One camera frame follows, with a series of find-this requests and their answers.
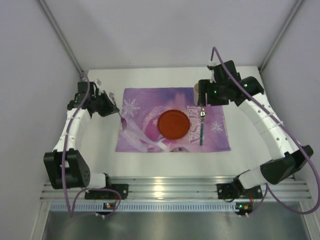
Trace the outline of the beige plastic cup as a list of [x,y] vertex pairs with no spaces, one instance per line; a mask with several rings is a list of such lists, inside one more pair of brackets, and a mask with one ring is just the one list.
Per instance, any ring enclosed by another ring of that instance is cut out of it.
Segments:
[[199,101],[199,84],[196,83],[193,87],[193,101],[196,106],[198,106]]

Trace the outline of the pink metal fork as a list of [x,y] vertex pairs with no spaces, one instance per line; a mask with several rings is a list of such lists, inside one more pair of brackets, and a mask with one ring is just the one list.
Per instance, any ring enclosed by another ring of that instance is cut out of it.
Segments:
[[[113,104],[118,108],[116,100],[115,100],[115,96],[112,92],[109,93],[109,97],[110,97],[111,101],[113,102]],[[118,111],[118,115],[120,117],[122,131],[124,132],[127,129],[127,121],[120,113],[120,110]]]

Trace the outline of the teal handled metal spoon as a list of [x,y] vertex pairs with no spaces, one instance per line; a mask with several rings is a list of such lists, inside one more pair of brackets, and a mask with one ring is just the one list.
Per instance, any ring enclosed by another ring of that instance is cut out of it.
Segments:
[[200,138],[199,138],[199,145],[203,145],[203,140],[204,140],[204,123],[205,123],[205,117],[207,115],[207,112],[205,108],[201,108],[200,113],[199,113],[199,118],[200,118]]

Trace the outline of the purple Elsa placemat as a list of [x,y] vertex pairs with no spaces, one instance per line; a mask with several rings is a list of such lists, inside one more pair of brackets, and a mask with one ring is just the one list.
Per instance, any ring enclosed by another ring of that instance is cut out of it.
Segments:
[[222,106],[206,106],[205,117],[195,105],[191,87],[126,88],[116,152],[215,153],[229,144]]

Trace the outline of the red round plate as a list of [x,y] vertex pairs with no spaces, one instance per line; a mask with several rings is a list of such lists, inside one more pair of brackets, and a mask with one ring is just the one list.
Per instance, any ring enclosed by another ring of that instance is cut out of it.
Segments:
[[183,138],[190,129],[190,120],[180,110],[167,110],[157,120],[159,133],[168,140]]

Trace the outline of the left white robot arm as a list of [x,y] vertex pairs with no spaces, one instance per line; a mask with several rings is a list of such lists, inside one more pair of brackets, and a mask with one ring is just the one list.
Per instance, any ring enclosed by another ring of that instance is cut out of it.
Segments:
[[102,189],[111,184],[106,173],[90,170],[80,153],[82,138],[93,114],[107,117],[120,112],[100,84],[99,80],[77,83],[77,93],[67,105],[62,134],[53,150],[44,154],[45,169],[55,190],[63,187]]

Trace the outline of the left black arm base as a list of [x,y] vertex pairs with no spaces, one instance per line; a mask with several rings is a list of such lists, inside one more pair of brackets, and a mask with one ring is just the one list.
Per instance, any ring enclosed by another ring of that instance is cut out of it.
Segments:
[[106,190],[89,190],[85,193],[84,198],[86,200],[118,200],[120,195],[122,200],[128,197],[129,185],[128,184],[112,184],[109,189],[115,191]]

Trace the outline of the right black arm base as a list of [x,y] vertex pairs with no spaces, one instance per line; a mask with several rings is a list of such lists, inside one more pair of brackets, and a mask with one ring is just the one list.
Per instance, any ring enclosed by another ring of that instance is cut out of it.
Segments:
[[237,190],[235,186],[231,183],[218,183],[216,185],[218,199],[231,201],[239,199],[261,199],[263,197],[262,189],[260,186],[255,186],[253,188],[240,191]]

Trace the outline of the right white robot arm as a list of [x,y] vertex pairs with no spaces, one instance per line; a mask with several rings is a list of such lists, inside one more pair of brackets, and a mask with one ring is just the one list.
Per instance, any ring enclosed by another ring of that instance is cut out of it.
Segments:
[[301,152],[281,128],[281,122],[258,80],[253,76],[241,78],[232,60],[209,64],[207,68],[212,76],[199,80],[197,105],[223,106],[234,102],[252,122],[271,156],[269,161],[233,179],[231,185],[238,195],[259,185],[276,185],[300,171],[307,163],[306,157],[311,157],[314,151],[310,145],[305,145],[304,152]]

